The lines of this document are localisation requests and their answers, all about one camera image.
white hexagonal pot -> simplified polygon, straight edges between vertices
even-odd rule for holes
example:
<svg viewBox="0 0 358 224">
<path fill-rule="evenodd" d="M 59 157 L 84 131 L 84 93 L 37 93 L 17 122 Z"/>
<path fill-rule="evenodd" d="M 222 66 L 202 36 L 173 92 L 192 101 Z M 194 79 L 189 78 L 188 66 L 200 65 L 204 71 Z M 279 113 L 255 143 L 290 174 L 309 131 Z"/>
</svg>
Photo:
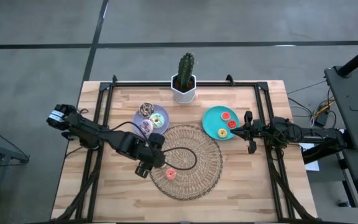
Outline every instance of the white hexagonal pot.
<svg viewBox="0 0 358 224">
<path fill-rule="evenodd" d="M 175 97 L 176 101 L 179 104 L 189 104 L 191 103 L 191 101 L 193 101 L 194 96 L 196 95 L 196 88 L 197 88 L 197 82 L 196 82 L 196 76 L 195 75 L 191 75 L 194 78 L 194 88 L 192 88 L 191 90 L 187 91 L 186 93 L 182 93 L 181 91 L 175 89 L 173 87 L 173 79 L 177 76 L 173 75 L 171 77 L 171 89 L 173 92 L 173 97 Z"/>
</svg>

red toy ring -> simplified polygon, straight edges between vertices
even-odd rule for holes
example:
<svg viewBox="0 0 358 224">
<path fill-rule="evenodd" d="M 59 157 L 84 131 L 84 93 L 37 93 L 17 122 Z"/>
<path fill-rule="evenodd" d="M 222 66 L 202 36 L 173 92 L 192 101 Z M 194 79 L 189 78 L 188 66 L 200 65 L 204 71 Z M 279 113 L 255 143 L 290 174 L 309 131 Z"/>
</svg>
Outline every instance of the red toy ring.
<svg viewBox="0 0 358 224">
<path fill-rule="evenodd" d="M 237 127 L 237 123 L 233 120 L 230 120 L 227 122 L 227 126 L 230 128 L 230 129 L 233 129 L 235 127 Z"/>
<path fill-rule="evenodd" d="M 222 119 L 224 121 L 228 121 L 230 119 L 230 113 L 229 112 L 223 112 L 221 117 L 222 117 Z"/>
<path fill-rule="evenodd" d="M 168 180 L 174 179 L 176 175 L 177 175 L 177 172 L 174 169 L 167 169 L 167 171 L 165 171 L 165 177 Z"/>
</svg>

round wire mat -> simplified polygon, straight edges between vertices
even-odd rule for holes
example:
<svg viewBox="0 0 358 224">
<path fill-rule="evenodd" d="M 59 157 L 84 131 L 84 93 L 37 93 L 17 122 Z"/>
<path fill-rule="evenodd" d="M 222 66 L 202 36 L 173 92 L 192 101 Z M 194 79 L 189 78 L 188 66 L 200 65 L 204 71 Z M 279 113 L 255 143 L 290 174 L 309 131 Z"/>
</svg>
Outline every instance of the round wire mat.
<svg viewBox="0 0 358 224">
<path fill-rule="evenodd" d="M 197 164 L 190 170 L 176 170 L 174 179 L 165 176 L 169 165 L 153 168 L 151 179 L 155 186 L 165 195 L 177 200 L 193 200 L 204 196 L 218 182 L 222 172 L 222 152 L 214 139 L 200 128 L 190 125 L 179 125 L 164 133 L 165 142 L 162 151 L 173 147 L 187 147 L 197 155 Z M 165 153 L 165 160 L 175 167 L 191 167 L 194 155 L 184 149 L 176 149 Z"/>
</svg>

wooden table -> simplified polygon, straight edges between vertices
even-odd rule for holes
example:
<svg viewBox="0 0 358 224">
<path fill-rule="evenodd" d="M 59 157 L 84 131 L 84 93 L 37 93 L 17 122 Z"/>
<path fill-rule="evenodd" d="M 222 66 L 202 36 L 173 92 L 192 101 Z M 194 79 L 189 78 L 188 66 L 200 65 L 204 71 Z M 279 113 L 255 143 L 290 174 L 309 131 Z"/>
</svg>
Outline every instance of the wooden table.
<svg viewBox="0 0 358 224">
<path fill-rule="evenodd" d="M 87 108 L 84 117 L 93 119 L 100 82 L 84 82 L 79 109 Z M 283 81 L 268 81 L 275 116 L 290 118 L 291 110 Z M 255 92 L 250 87 L 198 87 L 194 101 L 180 106 L 173 99 L 171 89 L 165 87 L 115 87 L 109 114 L 109 127 L 133 119 L 143 102 L 162 105 L 170 115 L 170 126 L 191 124 L 202 127 L 204 112 L 216 105 L 232 108 L 242 118 L 251 110 L 257 119 Z M 266 120 L 267 108 L 262 100 Z M 123 126 L 123 131 L 133 127 Z M 223 171 L 215 188 L 196 200 L 187 202 L 171 199 L 161 193 L 150 177 L 142 179 L 134 174 L 137 163 L 120 156 L 107 144 L 96 197 L 94 222 L 260 222 L 277 221 L 267 168 L 264 144 L 255 140 L 257 151 L 248 154 L 248 142 L 235 136 L 229 141 L 218 141 L 223 154 Z M 67 152 L 76 149 L 78 141 L 69 144 Z M 285 167 L 291 191 L 306 210 L 316 217 L 316 209 L 299 147 L 288 145 Z M 52 218 L 58 217 L 78 193 L 83 175 L 86 150 L 80 150 L 65 159 Z M 283 213 L 288 217 L 283 193 L 280 191 Z M 84 216 L 88 210 L 85 200 Z"/>
</svg>

gray floor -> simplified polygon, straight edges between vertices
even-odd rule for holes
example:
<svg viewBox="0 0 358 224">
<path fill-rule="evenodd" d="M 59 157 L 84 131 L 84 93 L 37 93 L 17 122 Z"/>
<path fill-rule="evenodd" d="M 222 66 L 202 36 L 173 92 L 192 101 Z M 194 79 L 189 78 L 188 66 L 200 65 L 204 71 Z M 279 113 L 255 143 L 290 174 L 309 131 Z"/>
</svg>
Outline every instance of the gray floor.
<svg viewBox="0 0 358 224">
<path fill-rule="evenodd" d="M 0 44 L 88 44 L 102 0 L 0 0 Z M 358 1 L 110 0 L 100 43 L 358 40 Z M 0 223 L 49 219 L 67 142 L 45 120 L 57 103 L 75 105 L 89 49 L 0 50 L 0 133 L 31 155 L 10 167 Z M 168 80 L 192 52 L 199 80 L 284 80 L 288 91 L 324 80 L 323 70 L 355 46 L 98 49 L 90 80 Z M 321 84 L 291 95 L 311 110 Z M 305 112 L 293 109 L 293 114 Z M 308 120 L 295 118 L 307 126 Z M 337 128 L 344 128 L 338 117 Z M 342 184 L 311 184 L 320 218 L 358 223 L 358 208 L 337 208 Z"/>
</svg>

